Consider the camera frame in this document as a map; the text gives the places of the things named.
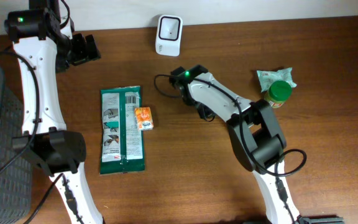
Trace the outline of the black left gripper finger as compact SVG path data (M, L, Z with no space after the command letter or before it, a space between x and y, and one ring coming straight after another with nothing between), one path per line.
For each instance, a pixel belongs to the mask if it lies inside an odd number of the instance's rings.
M87 43L87 52L88 52L88 58L90 60L98 60L101 58L101 53L96 45L96 41L93 37L93 35L87 35L85 37L86 43Z
M87 42L82 34L75 34L71 40L71 64L81 65L89 60Z

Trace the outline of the small orange box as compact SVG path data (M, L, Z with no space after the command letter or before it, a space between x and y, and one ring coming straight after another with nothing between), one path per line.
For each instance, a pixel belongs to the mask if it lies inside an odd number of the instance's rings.
M134 113L138 130L146 131L153 129L154 122L150 107L135 108Z

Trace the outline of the green lidded jar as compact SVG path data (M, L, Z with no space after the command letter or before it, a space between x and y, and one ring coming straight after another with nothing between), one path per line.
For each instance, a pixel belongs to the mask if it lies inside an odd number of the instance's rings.
M272 108L281 107L291 96L292 87L286 81L275 81L267 90L264 100L266 100Z

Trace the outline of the mint green wipes packet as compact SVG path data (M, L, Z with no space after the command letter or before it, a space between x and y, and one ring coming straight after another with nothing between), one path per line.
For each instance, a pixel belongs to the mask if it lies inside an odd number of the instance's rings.
M287 82L292 88L295 88L297 84L292 79L292 68L284 68L277 71L257 71L257 77L259 79L261 92L267 91L274 82L276 81L285 81Z

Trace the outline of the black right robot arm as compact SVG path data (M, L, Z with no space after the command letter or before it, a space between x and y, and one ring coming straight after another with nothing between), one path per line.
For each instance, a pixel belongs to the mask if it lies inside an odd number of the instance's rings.
M342 217L304 217L296 208L286 178L306 164L307 155L301 149L286 148L283 131L267 101L235 94L202 65L176 68L169 82L201 118L219 116L225 122L236 159L258 183L267 223L344 223Z

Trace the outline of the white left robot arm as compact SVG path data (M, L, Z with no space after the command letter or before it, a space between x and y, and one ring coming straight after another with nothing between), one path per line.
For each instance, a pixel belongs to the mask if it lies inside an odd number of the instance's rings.
M98 60L92 35L76 34L70 17L62 20L60 1L29 1L4 22L21 72L24 99L22 135L12 146L57 188L72 223L104 223L85 176L86 144L69 131L58 99L56 74Z

